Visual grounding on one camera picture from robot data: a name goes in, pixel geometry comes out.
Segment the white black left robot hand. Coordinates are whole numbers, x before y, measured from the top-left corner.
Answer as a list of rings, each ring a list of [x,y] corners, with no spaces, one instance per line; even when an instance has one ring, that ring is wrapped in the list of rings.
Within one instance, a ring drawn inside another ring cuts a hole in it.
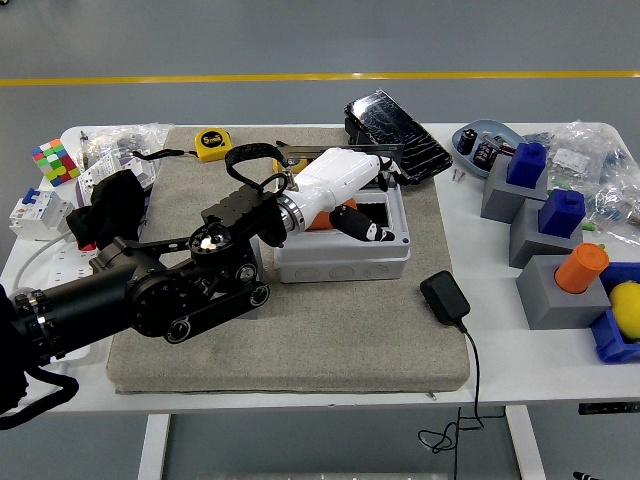
[[[329,214],[333,228],[364,242],[387,242],[394,233],[365,214],[346,205],[378,174],[389,172],[398,179],[404,172],[392,159],[351,149],[332,147],[305,167],[294,179],[295,188],[278,199],[285,230],[307,230],[321,212]]]

